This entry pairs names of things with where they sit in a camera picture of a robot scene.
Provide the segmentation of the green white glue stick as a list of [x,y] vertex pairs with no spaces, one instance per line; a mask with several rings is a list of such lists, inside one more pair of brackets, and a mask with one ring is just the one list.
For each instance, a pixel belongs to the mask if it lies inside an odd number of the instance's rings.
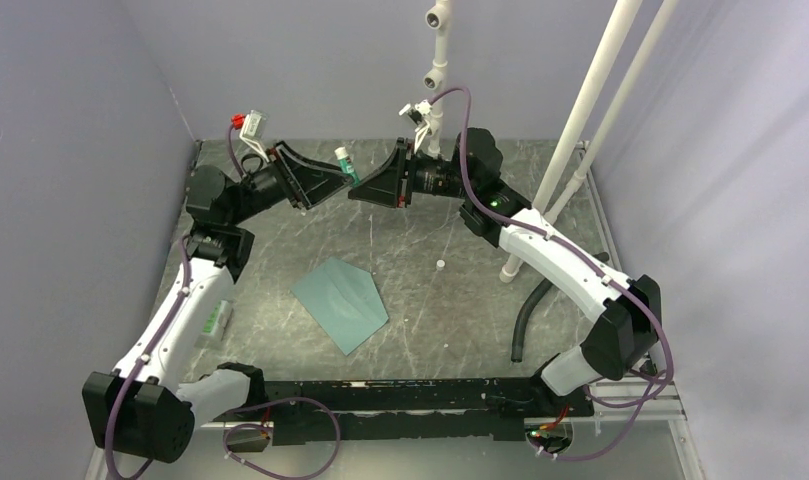
[[346,183],[352,187],[358,186],[360,184],[360,177],[347,148],[344,146],[337,147],[334,150],[334,154],[341,170],[341,176],[346,178]]

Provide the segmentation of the teal envelope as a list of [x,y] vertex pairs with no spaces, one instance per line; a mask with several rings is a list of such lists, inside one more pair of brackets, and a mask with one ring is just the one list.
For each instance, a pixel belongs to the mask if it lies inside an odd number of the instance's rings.
[[291,292],[344,355],[389,320],[372,274],[339,258],[327,259]]

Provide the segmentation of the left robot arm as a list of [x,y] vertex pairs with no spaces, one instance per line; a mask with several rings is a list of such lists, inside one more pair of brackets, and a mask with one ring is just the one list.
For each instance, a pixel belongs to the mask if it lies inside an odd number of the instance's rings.
[[93,372],[83,385],[91,433],[107,462],[124,453],[173,463],[202,425],[232,412],[252,420],[266,409],[261,369],[228,362],[184,383],[182,367],[247,265],[255,236],[241,223],[282,201],[309,210],[354,179],[284,142],[253,156],[257,167],[239,180],[214,165],[191,171],[185,208],[192,225],[178,242],[177,277],[131,349],[110,372]]

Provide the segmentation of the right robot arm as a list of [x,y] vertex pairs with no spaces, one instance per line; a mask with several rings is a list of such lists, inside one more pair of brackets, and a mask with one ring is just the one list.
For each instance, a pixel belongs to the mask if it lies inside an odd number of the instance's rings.
[[659,342],[660,289],[649,276],[632,279],[560,233],[502,180],[502,162],[495,138],[483,128],[460,134],[449,161],[399,139],[388,160],[348,197],[391,208],[408,206],[414,194],[460,198],[460,217],[474,235],[519,257],[576,304],[591,330],[547,361],[530,391],[535,409],[554,415],[582,386],[622,379]]

